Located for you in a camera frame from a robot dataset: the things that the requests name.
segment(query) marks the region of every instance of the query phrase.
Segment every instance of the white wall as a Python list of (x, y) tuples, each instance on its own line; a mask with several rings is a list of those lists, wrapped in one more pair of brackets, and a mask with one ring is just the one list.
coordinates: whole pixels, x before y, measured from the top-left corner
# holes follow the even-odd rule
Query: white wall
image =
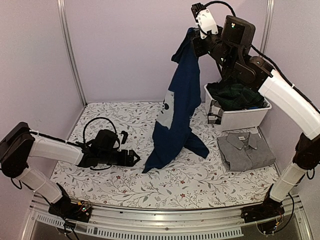
[[(320, 1), (275, 1), (274, 18), (267, 55), (282, 69), (287, 78), (320, 107)], [(301, 130), (279, 108), (262, 124), (281, 170), (295, 154)], [(320, 174), (305, 178), (299, 195), (307, 213), (314, 239), (320, 239)]]
[[(196, 0), (68, 0), (66, 12), (79, 75), (89, 102), (162, 101), (177, 64), (171, 62)], [(267, 0), (228, 0), (238, 17), (255, 24), (259, 48)], [(217, 24), (230, 11), (210, 6)], [(209, 56), (200, 58), (201, 86), (220, 80)]]
[[(66, 138), (81, 112), (57, 1), (2, 1), (0, 6), (0, 139), (18, 122)], [(30, 160), (49, 175), (50, 160)], [(17, 240), (32, 192), (0, 172), (0, 239)]]

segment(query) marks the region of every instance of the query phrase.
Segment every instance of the plastic container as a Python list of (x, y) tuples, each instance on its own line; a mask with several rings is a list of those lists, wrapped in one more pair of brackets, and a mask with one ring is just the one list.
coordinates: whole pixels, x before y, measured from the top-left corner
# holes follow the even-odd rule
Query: plastic container
[[(214, 99), (211, 97), (207, 90), (207, 84), (204, 85), (205, 90), (205, 111), (208, 114), (210, 107)], [(272, 108), (272, 105), (264, 99), (268, 104), (267, 107), (250, 109), (250, 110), (238, 110), (238, 111), (224, 111), (221, 117), (221, 124), (213, 124), (214, 128), (220, 132), (236, 129), (247, 129), (258, 127), (267, 112)]]

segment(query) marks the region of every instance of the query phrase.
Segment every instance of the floral pattern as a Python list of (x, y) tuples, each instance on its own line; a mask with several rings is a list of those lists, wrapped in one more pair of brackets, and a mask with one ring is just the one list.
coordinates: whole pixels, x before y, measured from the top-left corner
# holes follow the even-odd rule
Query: floral pattern
[[(82, 142), (83, 128), (96, 117), (107, 117), (116, 130), (129, 133), (124, 149), (133, 149), (141, 157), (134, 167), (112, 166), (93, 171), (59, 161), (51, 179), (61, 184), (70, 197), (97, 204), (152, 209), (218, 208), (261, 202), (268, 188), (278, 179), (274, 166), (246, 172), (226, 172), (221, 161), (218, 132), (206, 124), (205, 107), (199, 106), (190, 121), (193, 132), (209, 148), (203, 159), (187, 149), (163, 169), (142, 173), (153, 150), (152, 133), (159, 102), (113, 102), (89, 104), (77, 123), (70, 141)], [(100, 129), (112, 129), (99, 119), (90, 124), (86, 140), (96, 136)], [(233, 132), (257, 133), (256, 128)]]

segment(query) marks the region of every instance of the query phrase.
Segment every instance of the dark green clothing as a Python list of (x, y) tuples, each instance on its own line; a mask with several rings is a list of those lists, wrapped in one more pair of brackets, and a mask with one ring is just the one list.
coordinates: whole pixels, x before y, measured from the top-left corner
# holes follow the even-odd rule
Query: dark green clothing
[(208, 83), (206, 88), (224, 111), (265, 107), (264, 97), (241, 83), (226, 84), (225, 82), (214, 82)]

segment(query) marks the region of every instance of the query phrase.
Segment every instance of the gray folded shirt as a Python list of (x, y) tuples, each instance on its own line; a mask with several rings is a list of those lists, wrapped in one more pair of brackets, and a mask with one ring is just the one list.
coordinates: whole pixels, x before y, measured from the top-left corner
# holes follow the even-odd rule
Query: gray folded shirt
[(229, 133), (218, 137), (221, 159), (229, 171), (244, 172), (275, 163), (275, 156), (259, 134)]

